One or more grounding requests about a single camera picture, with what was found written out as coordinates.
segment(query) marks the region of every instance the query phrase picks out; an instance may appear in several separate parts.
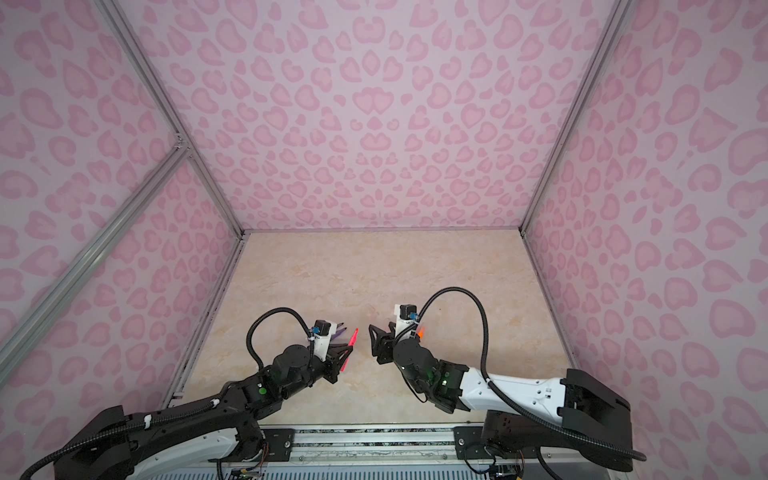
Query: metal frame bar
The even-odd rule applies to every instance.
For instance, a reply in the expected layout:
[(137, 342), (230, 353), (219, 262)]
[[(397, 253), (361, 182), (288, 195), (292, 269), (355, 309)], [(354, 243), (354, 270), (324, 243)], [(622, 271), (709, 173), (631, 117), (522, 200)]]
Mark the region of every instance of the metal frame bar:
[(568, 362), (571, 364), (571, 366), (577, 369), (579, 368), (578, 359), (574, 354), (574, 349), (573, 349), (573, 346), (571, 345), (571, 341), (568, 339), (568, 336), (565, 335), (565, 326), (563, 325), (560, 315), (558, 315), (558, 311), (555, 308), (554, 296), (552, 296), (552, 292), (549, 290), (549, 286), (547, 286), (547, 283), (544, 281), (544, 278), (542, 278), (541, 276), (541, 268), (539, 267), (538, 262), (536, 261), (536, 257), (533, 254), (533, 249), (531, 248), (531, 245), (528, 243), (528, 238), (525, 235), (521, 235), (521, 237), (523, 239), (523, 245), (525, 245), (525, 252), (528, 254), (528, 259), (531, 261), (533, 272), (536, 275), (538, 286), (539, 288), (541, 288), (541, 292), (544, 294), (544, 301), (547, 303), (547, 308), (549, 308), (549, 315), (552, 317), (552, 322), (554, 323), (554, 329), (555, 331), (557, 331), (558, 336), (560, 337), (560, 343), (562, 343), (563, 345), (565, 356), (568, 357)]
[(176, 369), (171, 377), (170, 385), (168, 386), (168, 390), (161, 403), (163, 408), (167, 408), (171, 401), (180, 398), (183, 395), (184, 386), (187, 384), (187, 380), (194, 370), (194, 366), (200, 356), (200, 351), (203, 348), (205, 339), (208, 337), (208, 332), (216, 319), (216, 314), (219, 312), (221, 301), (227, 293), (227, 287), (230, 285), (230, 281), (237, 268), (237, 262), (240, 260), (246, 242), (247, 238), (243, 237), (236, 240), (236, 243), (232, 246), (232, 251), (227, 258), (224, 270), (222, 270), (219, 279), (214, 285), (208, 304), (203, 309), (201, 318), (198, 320), (195, 330), (192, 333), (192, 337), (190, 337), (190, 341), (187, 342), (184, 353), (176, 364)]
[(190, 145), (193, 160), (192, 166), (203, 181), (203, 185), (208, 191), (208, 194), (214, 200), (217, 208), (227, 220), (235, 234), (238, 237), (242, 237), (243, 227), (240, 225), (240, 221), (237, 219), (232, 207), (227, 202), (219, 185), (216, 183), (213, 176), (211, 176), (210, 171), (203, 160), (203, 156), (200, 154), (197, 145), (194, 143), (194, 139), (190, 135), (190, 132), (184, 126), (184, 122), (181, 120), (181, 116), (171, 101), (170, 96), (165, 91), (160, 76), (147, 59), (144, 49), (141, 47), (141, 43), (138, 41), (138, 37), (131, 27), (131, 24), (128, 22), (125, 12), (123, 12), (118, 0), (94, 0), (94, 3), (104, 16), (107, 24), (110, 26), (115, 38), (118, 40), (126, 56), (134, 66), (136, 73), (144, 82), (147, 90), (149, 90), (149, 94), (154, 99), (157, 108), (171, 130), (176, 133), (176, 136), (180, 141), (186, 141)]
[(563, 127), (558, 133), (554, 148), (552, 148), (552, 152), (547, 160), (547, 166), (544, 168), (544, 172), (541, 174), (541, 178), (539, 178), (538, 184), (534, 189), (531, 204), (525, 211), (523, 222), (520, 225), (520, 232), (523, 237), (525, 237), (525, 232), (527, 232), (528, 228), (531, 226), (536, 211), (541, 206), (544, 194), (554, 178), (554, 169), (560, 164), (563, 158), (568, 142), (571, 140), (571, 135), (573, 135), (578, 126), (579, 119), (587, 109), (589, 100), (594, 93), (595, 88), (597, 88), (608, 62), (611, 60), (611, 54), (613, 54), (616, 44), (621, 38), (621, 33), (636, 4), (637, 0), (616, 0), (611, 9), (611, 13), (608, 16), (608, 22), (606, 23), (605, 28), (603, 28), (603, 33), (598, 41), (598, 47), (594, 50), (592, 57), (590, 58), (587, 70), (584, 73), (584, 78), (581, 81), (576, 97), (571, 104), (571, 109), (565, 117)]
[(54, 325), (64, 308), (80, 293), (94, 271), (107, 259), (134, 221), (162, 190), (166, 181), (190, 158), (189, 147), (180, 142), (154, 169), (144, 183), (112, 216), (107, 225), (75, 257), (57, 283), (27, 314), (0, 348), (0, 389), (24, 358)]
[(248, 229), (244, 235), (252, 233), (348, 233), (348, 232), (453, 232), (467, 230), (519, 230), (519, 227), (357, 227), (357, 228), (302, 228), (296, 230), (255, 230)]

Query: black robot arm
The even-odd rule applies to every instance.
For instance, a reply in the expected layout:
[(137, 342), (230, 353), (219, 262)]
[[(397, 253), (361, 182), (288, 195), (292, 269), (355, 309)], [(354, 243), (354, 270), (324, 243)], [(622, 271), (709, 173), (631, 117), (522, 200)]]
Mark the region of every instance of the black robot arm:
[[(313, 341), (328, 340), (326, 324), (318, 320)], [(263, 455), (266, 440), (258, 421), (321, 378), (336, 383), (353, 347), (327, 343), (322, 359), (312, 350), (289, 346), (272, 365), (225, 383), (206, 399), (129, 415), (122, 406), (105, 409), (64, 448), (28, 468), (21, 480), (50, 462), (56, 480), (141, 480), (190, 463), (239, 462)]]

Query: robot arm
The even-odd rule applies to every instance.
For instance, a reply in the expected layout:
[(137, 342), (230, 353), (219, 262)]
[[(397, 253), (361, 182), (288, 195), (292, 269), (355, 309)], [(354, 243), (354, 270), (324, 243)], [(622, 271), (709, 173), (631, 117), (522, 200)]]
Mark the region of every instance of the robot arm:
[(239, 462), (263, 455), (266, 440), (259, 420), (318, 379), (336, 383), (353, 347), (330, 343), (335, 330), (335, 324), (318, 320), (313, 341), (321, 349), (289, 346), (272, 365), (225, 383), (215, 396), (156, 412), (125, 415), (122, 406), (105, 409), (62, 450), (30, 467), (22, 480), (49, 462), (54, 462), (56, 480), (143, 480), (194, 462)]
[[(438, 360), (415, 334), (421, 321), (415, 312), (413, 305), (398, 305), (396, 321), (389, 323), (388, 332), (369, 326), (373, 356), (379, 364), (395, 363), (409, 387), (424, 394), (444, 412), (488, 410), (482, 433), (487, 451), (511, 458), (527, 447), (564, 447), (578, 450), (588, 460), (606, 468), (632, 470), (630, 458), (600, 445), (601, 442), (631, 450), (632, 424), (627, 400), (577, 369), (568, 369), (563, 379), (492, 374), (485, 378), (476, 368)], [(489, 379), (498, 394), (489, 385)], [(500, 395), (532, 415), (522, 415)], [(563, 435), (564, 430), (575, 435)], [(598, 442), (586, 442), (587, 437)]]

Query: vent grille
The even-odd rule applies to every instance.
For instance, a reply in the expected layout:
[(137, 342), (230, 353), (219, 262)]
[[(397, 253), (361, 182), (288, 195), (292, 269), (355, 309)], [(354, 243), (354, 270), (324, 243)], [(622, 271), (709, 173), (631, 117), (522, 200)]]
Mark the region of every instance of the vent grille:
[(448, 470), (421, 468), (419, 470), (375, 471), (346, 469), (344, 472), (266, 472), (264, 480), (476, 480), (487, 475), (476, 475), (466, 467)]
[[(476, 475), (464, 465), (427, 467), (371, 465), (361, 467), (279, 467), (267, 468), (262, 480), (480, 480), (487, 475)], [(225, 478), (228, 469), (224, 469)], [(152, 480), (216, 480), (212, 468), (182, 468), (159, 475)]]

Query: marble surface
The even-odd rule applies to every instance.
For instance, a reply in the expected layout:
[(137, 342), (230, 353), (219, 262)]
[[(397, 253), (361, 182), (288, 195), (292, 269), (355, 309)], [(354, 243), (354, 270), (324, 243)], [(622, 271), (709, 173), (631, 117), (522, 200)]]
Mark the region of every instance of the marble surface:
[[(210, 335), (185, 387), (184, 401), (252, 375), (244, 345), (250, 324), (277, 306), (360, 328), (346, 371), (320, 380), (262, 422), (271, 424), (481, 422), (485, 412), (438, 410), (417, 402), (393, 364), (371, 356), (368, 325), (386, 329), (396, 303), (419, 308), (444, 286), (478, 296), (491, 333), (488, 371), (529, 378), (564, 376), (568, 360), (517, 230), (253, 233)], [(482, 327), (475, 304), (447, 293), (422, 322), (422, 343), (437, 359), (479, 367)], [(266, 364), (293, 343), (306, 344), (285, 313), (265, 320), (254, 348)]]

